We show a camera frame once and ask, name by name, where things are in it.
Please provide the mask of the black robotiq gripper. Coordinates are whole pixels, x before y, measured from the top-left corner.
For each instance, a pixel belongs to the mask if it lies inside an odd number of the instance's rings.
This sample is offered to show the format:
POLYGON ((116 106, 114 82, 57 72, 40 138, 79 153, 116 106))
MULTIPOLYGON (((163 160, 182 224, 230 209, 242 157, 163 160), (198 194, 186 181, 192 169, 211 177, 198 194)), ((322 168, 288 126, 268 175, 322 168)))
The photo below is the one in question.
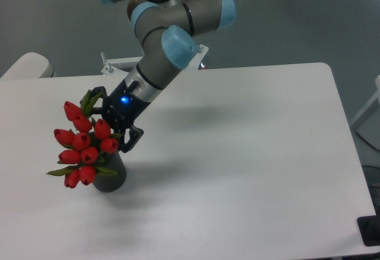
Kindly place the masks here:
POLYGON ((107 94, 106 89, 101 86, 88 90, 85 95, 85 116, 88 118, 102 113, 103 120, 108 123, 114 133, 120 134, 118 150, 123 153, 132 150, 144 134, 141 128, 134 125, 134 122, 150 103, 139 99, 133 93, 139 86, 138 81, 126 85, 123 80, 110 94, 107 94), (103 99, 102 105, 96 107, 99 99, 103 99))

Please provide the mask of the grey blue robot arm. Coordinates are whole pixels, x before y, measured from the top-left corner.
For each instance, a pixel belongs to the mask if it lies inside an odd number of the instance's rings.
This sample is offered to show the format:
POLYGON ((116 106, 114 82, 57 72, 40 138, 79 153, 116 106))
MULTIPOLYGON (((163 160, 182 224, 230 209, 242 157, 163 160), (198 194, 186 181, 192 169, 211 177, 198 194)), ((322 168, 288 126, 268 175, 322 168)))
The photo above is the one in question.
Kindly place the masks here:
MULTIPOLYGON (((101 0, 114 4, 126 0, 101 0)), ((231 26, 236 20, 234 0, 127 0, 130 21, 143 57, 94 110, 119 134, 119 150, 128 152, 142 137, 137 117, 185 69, 198 52, 194 37, 231 26)))

